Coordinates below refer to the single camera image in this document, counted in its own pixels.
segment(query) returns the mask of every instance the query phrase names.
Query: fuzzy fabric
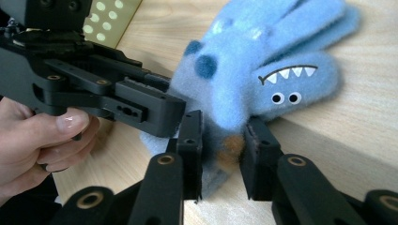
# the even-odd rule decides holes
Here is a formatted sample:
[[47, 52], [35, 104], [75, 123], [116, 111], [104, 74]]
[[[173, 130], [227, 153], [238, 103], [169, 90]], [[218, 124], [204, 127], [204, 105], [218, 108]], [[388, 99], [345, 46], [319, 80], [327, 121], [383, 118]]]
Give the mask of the fuzzy fabric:
[[[269, 121], [336, 93], [338, 67], [324, 50], [359, 18], [343, 0], [231, 0], [188, 45], [167, 93], [204, 114], [204, 198], [238, 166], [251, 116]], [[154, 155], [168, 142], [141, 138]]]

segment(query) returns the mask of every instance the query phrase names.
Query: wooden table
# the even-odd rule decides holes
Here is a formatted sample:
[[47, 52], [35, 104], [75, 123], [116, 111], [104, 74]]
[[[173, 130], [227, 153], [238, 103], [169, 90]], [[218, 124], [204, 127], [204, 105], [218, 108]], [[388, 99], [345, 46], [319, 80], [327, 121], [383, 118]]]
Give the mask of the wooden table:
[[[226, 0], [144, 0], [117, 48], [144, 68], [172, 76], [191, 39], [200, 38]], [[310, 158], [341, 191], [398, 191], [398, 2], [348, 1], [362, 14], [359, 32], [333, 46], [344, 76], [333, 101], [270, 123], [285, 153]], [[103, 121], [90, 157], [54, 175], [63, 201], [81, 188], [118, 192], [141, 180], [150, 155], [139, 131]], [[211, 198], [185, 203], [186, 224], [273, 224], [268, 202], [250, 202], [240, 172]]]

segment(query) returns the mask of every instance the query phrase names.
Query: black mechanical part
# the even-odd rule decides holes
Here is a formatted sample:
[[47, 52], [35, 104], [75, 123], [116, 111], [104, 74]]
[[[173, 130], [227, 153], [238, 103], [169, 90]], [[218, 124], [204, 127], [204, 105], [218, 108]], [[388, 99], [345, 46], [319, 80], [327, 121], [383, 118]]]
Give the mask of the black mechanical part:
[[[85, 188], [67, 201], [51, 224], [182, 224], [183, 201], [198, 200], [202, 188], [201, 126], [201, 112], [187, 113], [180, 138], [170, 139], [166, 153], [150, 160], [142, 181], [116, 195], [105, 187]], [[178, 144], [179, 140], [190, 141]]]
[[199, 200], [202, 190], [202, 113], [185, 114], [176, 141], [176, 153], [184, 163], [184, 199]]
[[[29, 9], [29, 14], [31, 8], [43, 8], [43, 4], [52, 5], [45, 9], [51, 13], [65, 10], [68, 4], [72, 8], [79, 6], [82, 13], [85, 4], [91, 4], [72, 2], [23, 1], [18, 5], [0, 0], [0, 6], [18, 15], [24, 12], [21, 10]], [[76, 13], [71, 21], [80, 20]], [[49, 18], [46, 15], [40, 14], [35, 21], [56, 21], [51, 20], [55, 14]], [[84, 40], [76, 29], [57, 25], [62, 30], [33, 30], [0, 37], [0, 64], [7, 65], [1, 71], [0, 95], [36, 113], [60, 115], [67, 107], [76, 107], [154, 136], [170, 138], [176, 133], [185, 102], [165, 93], [169, 78], [142, 68], [141, 62], [127, 58], [121, 51]]]
[[245, 129], [240, 170], [250, 199], [272, 202], [278, 225], [398, 224], [398, 193], [372, 190], [364, 202], [336, 190], [306, 157], [284, 155], [266, 124]]
[[273, 211], [291, 204], [300, 224], [366, 224], [306, 157], [292, 154], [281, 157], [277, 174], [288, 202], [286, 198], [274, 198]]
[[128, 224], [183, 223], [183, 162], [174, 153], [151, 159]]
[[281, 145], [264, 122], [252, 118], [244, 132], [246, 147], [240, 159], [240, 171], [248, 198], [271, 201], [277, 183], [278, 159], [283, 155]]
[[80, 31], [92, 0], [0, 0], [0, 8], [25, 27]]

